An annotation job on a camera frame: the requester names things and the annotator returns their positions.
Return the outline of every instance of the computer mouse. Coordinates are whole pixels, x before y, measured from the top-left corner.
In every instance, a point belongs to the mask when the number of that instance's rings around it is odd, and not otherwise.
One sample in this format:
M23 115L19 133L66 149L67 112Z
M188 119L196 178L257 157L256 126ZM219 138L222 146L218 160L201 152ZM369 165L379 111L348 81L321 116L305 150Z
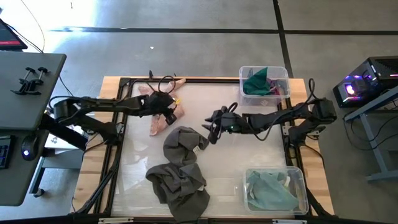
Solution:
M26 161L32 161L39 152L39 140L36 133L29 134L22 141L21 153L22 158Z

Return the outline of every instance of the monitor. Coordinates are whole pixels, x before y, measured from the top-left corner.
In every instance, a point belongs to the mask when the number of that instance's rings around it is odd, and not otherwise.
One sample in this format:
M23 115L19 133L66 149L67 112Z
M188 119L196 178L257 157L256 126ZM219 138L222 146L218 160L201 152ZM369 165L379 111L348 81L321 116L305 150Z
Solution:
M27 49L26 44L0 19L0 50L22 49Z

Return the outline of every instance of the wooden table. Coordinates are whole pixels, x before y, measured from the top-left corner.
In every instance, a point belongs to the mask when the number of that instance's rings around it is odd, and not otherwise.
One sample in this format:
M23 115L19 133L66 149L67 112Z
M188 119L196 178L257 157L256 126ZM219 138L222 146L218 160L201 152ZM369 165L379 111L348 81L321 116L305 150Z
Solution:
M99 94L100 98L115 98L118 93L119 80L122 77L104 77L103 84L101 87L101 92ZM179 77L179 78L208 78L208 77ZM218 77L220 79L232 79L230 77ZM307 99L307 91L305 89L305 84L303 79L299 78L291 78L290 89L291 96L290 100L292 105L296 105L297 103L304 102ZM112 113L109 112L97 112L95 113L95 118L102 121L108 122L112 120ZM100 136L95 137L90 143L88 147L94 146L102 142L102 138ZM307 138L307 145L318 150L319 146L318 142ZM83 204L88 200L91 194L94 192L95 188L97 188L98 183L100 181L101 168L104 161L106 146L97 147L85 154L83 163L80 169L79 179L75 189L75 195L73 199L73 205L78 210L83 206ZM113 161L114 152L116 147L114 147L111 159L109 161ZM329 212L334 213L333 206L331 204L330 194L328 183L326 181L325 170L323 169L323 164L321 158L307 149L306 147L302 147L301 155L304 166L304 174L307 179L307 186L311 190L312 194L316 197L318 202L320 202L323 208ZM106 200L108 198L109 193L109 184L104 190L101 211L106 206Z

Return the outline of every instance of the gray cloth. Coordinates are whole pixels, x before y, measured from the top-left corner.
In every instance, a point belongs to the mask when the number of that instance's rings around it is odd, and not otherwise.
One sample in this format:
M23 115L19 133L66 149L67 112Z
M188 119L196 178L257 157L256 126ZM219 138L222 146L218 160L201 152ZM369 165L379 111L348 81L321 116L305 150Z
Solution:
M197 160L194 148L198 146L204 150L208 145L209 140L194 129L180 126L167 136L163 144L163 153L171 163L185 166Z
M178 127L163 145L170 163L154 166L146 174L159 202L167 203L177 222L196 221L207 208L210 196L193 150L204 150L208 145L209 140L192 128Z
M210 196L198 164L178 168L176 165L162 164L150 168L146 178L152 182L160 203L167 203L177 222L197 220L206 210Z

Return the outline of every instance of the gray metal desk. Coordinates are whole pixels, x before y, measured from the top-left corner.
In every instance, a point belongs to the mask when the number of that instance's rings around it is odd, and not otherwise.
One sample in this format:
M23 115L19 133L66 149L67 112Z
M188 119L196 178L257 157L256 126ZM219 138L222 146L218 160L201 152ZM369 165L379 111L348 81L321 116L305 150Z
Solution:
M0 52L0 135L15 135L9 168L0 170L0 205L22 204L40 156L25 161L21 155L22 140L41 124L44 111L65 63L64 54L39 54L24 52ZM26 74L26 67L36 70L28 80L38 78L37 68L50 72L43 75L44 84L37 90L41 95L16 95L10 90L21 87L18 79ZM48 131L38 130L42 154Z
M373 153L376 156L377 163L379 164L380 172L366 177L368 181L391 179L398 177L398 170L391 170L390 167L392 167L392 164L388 152L383 151L379 148L379 143L377 143L377 139L375 139L371 126L367 119L367 114L369 112L374 111L386 104L389 104L392 100L396 99L397 97L398 97L398 86L389 90L387 93L377 97L376 99L370 101L368 104L362 106L361 108L357 109L356 111L344 117L344 122L347 121L352 122L354 119L360 118L368 139L372 140L369 143L371 147L374 149Z

